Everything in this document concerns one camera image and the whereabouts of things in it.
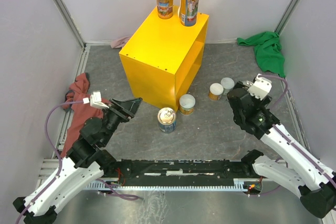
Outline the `tall mixed-vegetable label can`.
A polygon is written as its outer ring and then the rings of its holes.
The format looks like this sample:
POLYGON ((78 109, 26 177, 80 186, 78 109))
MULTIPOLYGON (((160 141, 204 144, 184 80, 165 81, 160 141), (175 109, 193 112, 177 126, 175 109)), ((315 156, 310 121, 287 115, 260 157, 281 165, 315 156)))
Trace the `tall mixed-vegetable label can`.
POLYGON ((181 0, 178 9, 179 19, 182 25, 194 26, 197 21, 199 0, 181 0))

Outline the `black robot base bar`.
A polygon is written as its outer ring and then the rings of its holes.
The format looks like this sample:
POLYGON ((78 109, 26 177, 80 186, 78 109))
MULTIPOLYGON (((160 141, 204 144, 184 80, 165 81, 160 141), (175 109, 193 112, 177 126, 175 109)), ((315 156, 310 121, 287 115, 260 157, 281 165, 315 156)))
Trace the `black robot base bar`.
POLYGON ((232 186, 234 179, 259 179, 250 164, 220 160, 131 160, 114 163, 103 178, 114 178, 122 186, 232 186))

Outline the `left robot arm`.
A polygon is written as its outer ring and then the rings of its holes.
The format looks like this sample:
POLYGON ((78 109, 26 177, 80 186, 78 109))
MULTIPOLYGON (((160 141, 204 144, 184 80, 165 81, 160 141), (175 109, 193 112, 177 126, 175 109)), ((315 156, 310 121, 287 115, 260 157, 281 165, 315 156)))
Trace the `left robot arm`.
POLYGON ((76 101, 101 110, 103 117, 87 119, 66 156, 58 157, 56 170, 33 193, 14 200, 19 212, 16 222, 53 223, 63 207, 92 181, 112 176, 117 160, 105 147, 119 124, 134 118, 141 102, 142 98, 135 98, 103 103, 94 97, 76 101))

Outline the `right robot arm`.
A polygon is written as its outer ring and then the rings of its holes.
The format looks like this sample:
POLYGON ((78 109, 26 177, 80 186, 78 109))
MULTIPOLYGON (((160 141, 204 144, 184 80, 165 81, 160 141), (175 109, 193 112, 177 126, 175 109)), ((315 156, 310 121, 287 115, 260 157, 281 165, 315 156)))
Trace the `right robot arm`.
POLYGON ((335 171, 309 153, 268 109, 271 81, 237 82, 227 98, 234 122, 273 149, 288 166, 265 155, 242 162, 246 177, 269 178, 296 195, 315 217, 324 218, 335 210, 335 171))

